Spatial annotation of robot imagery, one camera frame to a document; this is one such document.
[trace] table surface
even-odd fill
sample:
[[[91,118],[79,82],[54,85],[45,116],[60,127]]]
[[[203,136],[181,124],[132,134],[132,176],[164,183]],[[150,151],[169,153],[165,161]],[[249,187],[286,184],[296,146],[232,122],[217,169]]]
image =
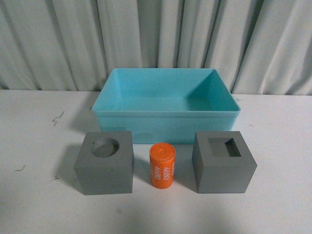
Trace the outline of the table surface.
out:
[[[133,193],[84,196],[73,166],[97,96],[0,91],[0,233],[312,233],[312,97],[234,95],[258,164],[244,194],[197,194],[192,145],[156,189],[151,145],[136,144]]]

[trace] gray curtain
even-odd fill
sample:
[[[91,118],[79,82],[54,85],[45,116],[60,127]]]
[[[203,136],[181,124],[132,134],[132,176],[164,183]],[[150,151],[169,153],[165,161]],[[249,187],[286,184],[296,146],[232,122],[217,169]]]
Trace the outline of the gray curtain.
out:
[[[100,90],[118,67],[215,68],[312,95],[311,0],[0,0],[0,88]]]

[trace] plastic bin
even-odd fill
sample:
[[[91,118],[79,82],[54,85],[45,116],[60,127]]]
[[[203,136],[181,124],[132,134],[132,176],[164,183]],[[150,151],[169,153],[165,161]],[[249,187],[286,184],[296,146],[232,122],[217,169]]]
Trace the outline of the plastic bin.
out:
[[[102,131],[133,143],[193,144],[196,131],[229,131],[240,108],[214,69],[117,68],[92,110]]]

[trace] orange cylinder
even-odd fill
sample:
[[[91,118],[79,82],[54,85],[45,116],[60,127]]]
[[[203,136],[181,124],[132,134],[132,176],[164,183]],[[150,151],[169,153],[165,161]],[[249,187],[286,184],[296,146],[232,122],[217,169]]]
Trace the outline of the orange cylinder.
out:
[[[174,181],[176,150],[168,143],[150,148],[151,183],[155,188],[169,188]]]

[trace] square hole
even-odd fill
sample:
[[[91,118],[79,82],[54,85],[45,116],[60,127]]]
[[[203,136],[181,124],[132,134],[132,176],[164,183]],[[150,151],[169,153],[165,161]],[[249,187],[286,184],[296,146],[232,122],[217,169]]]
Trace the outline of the square hole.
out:
[[[241,157],[233,138],[208,138],[214,157]]]

